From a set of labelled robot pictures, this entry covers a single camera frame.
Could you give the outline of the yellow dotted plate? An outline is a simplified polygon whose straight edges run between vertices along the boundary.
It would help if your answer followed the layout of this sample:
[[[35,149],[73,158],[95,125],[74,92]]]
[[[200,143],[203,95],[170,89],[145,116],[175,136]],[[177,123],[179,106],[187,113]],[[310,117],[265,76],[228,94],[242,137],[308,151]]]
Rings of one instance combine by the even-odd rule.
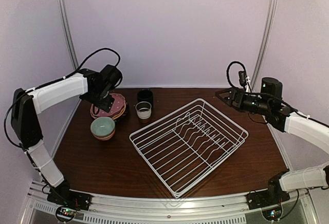
[[[105,112],[102,109],[99,109],[92,105],[90,107],[90,115],[93,119],[97,119],[100,117],[110,117],[114,121],[118,120],[120,117],[123,117],[126,113],[126,105],[121,107],[119,106],[112,106],[109,112]]]

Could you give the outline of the pale green bowl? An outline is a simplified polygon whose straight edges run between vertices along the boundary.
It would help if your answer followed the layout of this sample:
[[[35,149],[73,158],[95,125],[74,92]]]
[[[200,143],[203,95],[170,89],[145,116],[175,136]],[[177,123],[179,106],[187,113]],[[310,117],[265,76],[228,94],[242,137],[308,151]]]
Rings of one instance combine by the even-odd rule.
[[[106,137],[115,130],[115,122],[110,117],[99,117],[90,125],[90,131],[98,137]]]

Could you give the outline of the pink white floral bowl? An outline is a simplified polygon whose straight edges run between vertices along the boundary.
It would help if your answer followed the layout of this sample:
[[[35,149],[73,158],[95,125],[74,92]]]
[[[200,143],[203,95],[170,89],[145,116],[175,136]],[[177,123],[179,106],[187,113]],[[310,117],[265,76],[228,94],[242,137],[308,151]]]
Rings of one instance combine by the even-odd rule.
[[[94,136],[96,139],[100,140],[100,141],[108,141],[109,139],[111,139],[111,138],[114,136],[115,131],[116,131],[116,130],[114,129],[110,134],[108,134],[108,135],[106,135],[106,136],[98,136],[98,135],[95,135],[95,134],[93,134],[93,136]]]

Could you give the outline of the white brown cup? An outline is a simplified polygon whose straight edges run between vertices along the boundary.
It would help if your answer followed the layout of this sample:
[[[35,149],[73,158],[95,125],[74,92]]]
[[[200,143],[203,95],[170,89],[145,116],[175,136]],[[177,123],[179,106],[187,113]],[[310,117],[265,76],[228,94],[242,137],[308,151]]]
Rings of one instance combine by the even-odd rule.
[[[135,106],[136,114],[140,122],[148,123],[152,114],[152,105],[149,102],[138,102]]]

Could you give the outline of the dark green mug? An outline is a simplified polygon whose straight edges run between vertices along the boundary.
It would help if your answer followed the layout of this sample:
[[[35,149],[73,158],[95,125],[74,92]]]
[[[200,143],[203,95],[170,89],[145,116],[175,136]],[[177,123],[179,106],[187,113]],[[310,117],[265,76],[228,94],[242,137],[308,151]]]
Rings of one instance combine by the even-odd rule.
[[[148,102],[151,106],[154,106],[154,96],[153,92],[149,89],[142,89],[137,92],[137,101],[139,102]]]

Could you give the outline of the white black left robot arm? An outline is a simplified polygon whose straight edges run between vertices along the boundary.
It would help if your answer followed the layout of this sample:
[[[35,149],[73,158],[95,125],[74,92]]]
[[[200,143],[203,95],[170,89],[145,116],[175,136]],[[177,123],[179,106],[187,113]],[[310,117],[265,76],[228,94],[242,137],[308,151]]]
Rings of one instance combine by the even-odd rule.
[[[7,113],[11,116],[10,124],[19,140],[17,146],[36,166],[50,186],[51,194],[64,206],[74,201],[74,194],[44,145],[38,115],[73,97],[108,112],[114,102],[110,91],[122,79],[123,75],[116,66],[106,65],[100,72],[84,68],[41,86],[29,90],[19,88],[14,92]]]

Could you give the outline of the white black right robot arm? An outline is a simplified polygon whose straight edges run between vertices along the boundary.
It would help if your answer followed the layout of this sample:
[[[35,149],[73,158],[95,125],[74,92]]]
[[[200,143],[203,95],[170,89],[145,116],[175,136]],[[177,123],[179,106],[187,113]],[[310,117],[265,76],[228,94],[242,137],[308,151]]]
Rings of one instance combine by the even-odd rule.
[[[264,77],[260,92],[246,92],[230,87],[219,90],[215,96],[229,107],[264,116],[268,124],[280,132],[288,133],[328,152],[328,125],[298,112],[282,99],[283,84],[271,77]],[[272,177],[264,200],[274,204],[293,190],[328,188],[328,163],[297,171],[282,172]]]

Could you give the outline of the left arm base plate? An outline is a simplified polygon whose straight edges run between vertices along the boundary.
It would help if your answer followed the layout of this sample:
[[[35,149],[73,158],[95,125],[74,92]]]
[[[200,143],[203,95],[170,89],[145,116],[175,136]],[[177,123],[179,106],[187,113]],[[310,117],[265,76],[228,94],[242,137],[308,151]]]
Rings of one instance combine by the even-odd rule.
[[[51,189],[47,200],[75,210],[89,210],[92,196],[86,193],[71,191],[68,188]]]

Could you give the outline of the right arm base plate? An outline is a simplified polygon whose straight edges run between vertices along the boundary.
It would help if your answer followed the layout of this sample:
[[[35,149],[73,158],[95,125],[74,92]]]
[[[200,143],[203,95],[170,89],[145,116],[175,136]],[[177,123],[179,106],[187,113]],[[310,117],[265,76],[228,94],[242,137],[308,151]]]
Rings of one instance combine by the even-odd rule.
[[[290,195],[283,192],[278,196],[272,196],[269,190],[251,191],[246,195],[249,210],[279,205],[282,202],[290,200]]]

